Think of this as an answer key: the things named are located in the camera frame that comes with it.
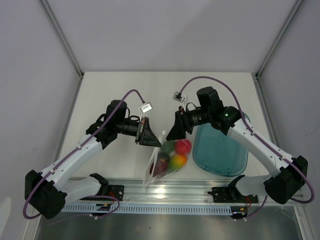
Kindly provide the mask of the red tomato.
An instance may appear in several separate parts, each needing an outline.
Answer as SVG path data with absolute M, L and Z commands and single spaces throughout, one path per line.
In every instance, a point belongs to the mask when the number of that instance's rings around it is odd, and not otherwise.
M 175 142 L 174 150 L 177 154 L 188 155 L 192 150 L 192 143 L 189 139 L 179 139 Z

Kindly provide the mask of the green lime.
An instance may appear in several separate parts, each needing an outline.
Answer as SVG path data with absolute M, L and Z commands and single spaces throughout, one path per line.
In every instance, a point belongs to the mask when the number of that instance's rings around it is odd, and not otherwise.
M 175 150 L 175 140 L 166 141 L 163 143 L 163 145 L 160 148 L 160 152 L 170 155 Z

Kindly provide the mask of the clear zip top bag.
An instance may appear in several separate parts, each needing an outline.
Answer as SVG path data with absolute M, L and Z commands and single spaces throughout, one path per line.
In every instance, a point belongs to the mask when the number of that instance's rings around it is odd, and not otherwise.
M 143 188 L 178 172 L 188 162 L 192 142 L 188 138 L 166 140 L 167 135 L 163 130 L 158 138 L 161 146 L 152 152 L 142 181 Z

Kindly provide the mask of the orange fruit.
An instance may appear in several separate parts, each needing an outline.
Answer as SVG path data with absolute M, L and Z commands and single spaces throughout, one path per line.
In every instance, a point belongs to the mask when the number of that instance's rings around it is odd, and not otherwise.
M 188 157 L 184 154 L 174 155 L 168 163 L 167 172 L 169 174 L 177 172 L 187 163 L 187 161 L 188 161 Z

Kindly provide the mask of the dark red apple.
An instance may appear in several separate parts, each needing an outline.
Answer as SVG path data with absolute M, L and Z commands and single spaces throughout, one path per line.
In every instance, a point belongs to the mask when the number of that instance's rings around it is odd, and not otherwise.
M 152 163 L 149 169 L 149 174 L 153 177 L 159 176 L 165 173 L 168 169 L 168 162 L 165 160 L 158 160 L 156 163 Z

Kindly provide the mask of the dark purple plum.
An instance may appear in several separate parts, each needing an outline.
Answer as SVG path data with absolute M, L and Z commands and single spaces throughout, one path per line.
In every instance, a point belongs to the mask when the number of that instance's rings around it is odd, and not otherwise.
M 170 155 L 165 153 L 165 152 L 159 152 L 157 154 L 157 160 L 158 161 L 166 161 L 166 162 L 169 162 L 171 159 Z

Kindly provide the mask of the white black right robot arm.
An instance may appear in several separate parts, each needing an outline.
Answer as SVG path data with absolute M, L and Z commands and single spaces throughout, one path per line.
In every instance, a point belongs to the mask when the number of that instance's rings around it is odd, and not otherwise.
M 194 110 L 180 106 L 166 140 L 185 139 L 195 126 L 210 124 L 244 146 L 268 171 L 267 175 L 241 175 L 234 179 L 228 189 L 232 201 L 239 202 L 248 195 L 269 196 L 283 205 L 292 200 L 306 183 L 308 161 L 303 156 L 293 157 L 259 136 L 238 109 L 223 105 L 211 86 L 201 88 L 196 95 L 200 106 Z

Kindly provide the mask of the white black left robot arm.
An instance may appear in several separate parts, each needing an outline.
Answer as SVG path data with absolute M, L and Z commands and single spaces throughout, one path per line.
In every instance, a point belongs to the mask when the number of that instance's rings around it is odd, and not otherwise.
M 118 202 L 119 199 L 109 193 L 109 181 L 98 173 L 69 182 L 72 175 L 88 160 L 115 141 L 118 135 L 134 137 L 136 144 L 148 147 L 160 147 L 161 142 L 150 127 L 149 118 L 127 116 L 127 103 L 113 100 L 106 112 L 85 131 L 74 150 L 37 172 L 31 170 L 25 176 L 23 216 L 31 205 L 46 219 L 54 218 L 66 204 L 82 199 L 105 198 Z

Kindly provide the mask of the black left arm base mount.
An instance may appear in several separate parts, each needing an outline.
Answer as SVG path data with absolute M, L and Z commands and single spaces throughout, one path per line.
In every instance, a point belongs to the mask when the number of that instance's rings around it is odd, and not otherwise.
M 117 198 L 119 201 L 123 200 L 125 186 L 110 184 L 107 179 L 98 173 L 92 173 L 90 177 L 95 178 L 101 184 L 100 189 L 96 196 L 109 196 Z

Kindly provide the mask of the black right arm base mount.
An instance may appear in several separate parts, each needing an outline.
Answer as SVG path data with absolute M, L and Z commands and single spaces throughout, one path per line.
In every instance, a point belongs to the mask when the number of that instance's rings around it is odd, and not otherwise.
M 216 186 L 212 187 L 207 194 L 212 196 L 214 203 L 257 204 L 259 202 L 257 195 L 242 195 L 235 187 Z

